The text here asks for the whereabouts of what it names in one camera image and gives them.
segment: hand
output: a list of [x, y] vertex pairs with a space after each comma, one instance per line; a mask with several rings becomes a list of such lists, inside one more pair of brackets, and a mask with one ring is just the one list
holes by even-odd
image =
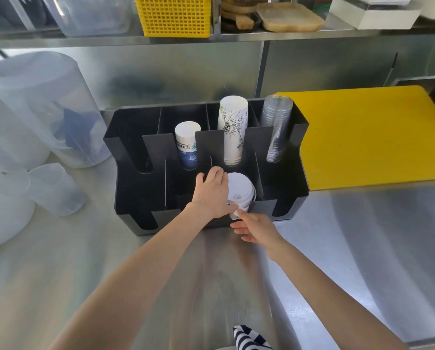
[[229, 196], [229, 178], [220, 167], [209, 170], [206, 181], [203, 182], [204, 173], [196, 176], [196, 187], [191, 205], [201, 209], [201, 213], [209, 215], [209, 220], [222, 217], [238, 209], [237, 204], [227, 205]]
[[274, 226], [274, 223], [263, 214], [250, 214], [242, 209], [238, 210], [238, 216], [242, 221], [232, 222], [231, 227], [246, 242], [259, 243], [267, 250], [272, 249], [280, 241], [284, 241], [282, 236]]

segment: metal shelf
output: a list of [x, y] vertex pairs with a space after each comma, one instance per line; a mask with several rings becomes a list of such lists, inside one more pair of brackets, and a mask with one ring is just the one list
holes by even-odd
[[272, 33], [254, 32], [247, 34], [211, 35], [209, 38], [149, 38], [142, 35], [139, 20], [132, 24], [128, 33], [114, 36], [94, 36], [82, 38], [67, 38], [60, 30], [39, 33], [21, 33], [0, 35], [0, 49], [5, 48], [50, 48], [74, 46], [120, 46], [120, 45], [151, 45], [151, 44], [186, 44], [264, 40], [295, 40], [321, 38], [371, 37], [378, 35], [410, 35], [435, 34], [435, 26], [418, 25], [407, 31], [358, 30], [329, 14], [324, 27], [318, 32], [309, 33]]

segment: forearm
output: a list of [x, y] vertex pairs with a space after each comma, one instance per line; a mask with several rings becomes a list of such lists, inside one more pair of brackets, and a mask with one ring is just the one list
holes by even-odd
[[342, 350], [407, 349], [394, 333], [296, 247], [281, 240], [268, 254], [284, 270]]
[[52, 350], [129, 349], [162, 287], [209, 218], [189, 205], [85, 301]]

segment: black line drawing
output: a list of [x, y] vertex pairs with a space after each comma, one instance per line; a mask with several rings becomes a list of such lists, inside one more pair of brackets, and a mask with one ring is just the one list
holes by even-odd
[[224, 133], [227, 135], [238, 135], [237, 150], [244, 146], [244, 130], [246, 128], [248, 112], [245, 110], [235, 111], [221, 107], [222, 119], [224, 119]]

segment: person's left hand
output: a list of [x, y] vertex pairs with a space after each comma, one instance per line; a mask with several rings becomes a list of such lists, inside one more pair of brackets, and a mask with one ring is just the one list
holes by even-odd
[[206, 181], [203, 182], [204, 173], [196, 176], [195, 193], [191, 204], [203, 209], [210, 219], [222, 217], [238, 209], [237, 204], [227, 205], [229, 196], [229, 178], [220, 167], [209, 170]]

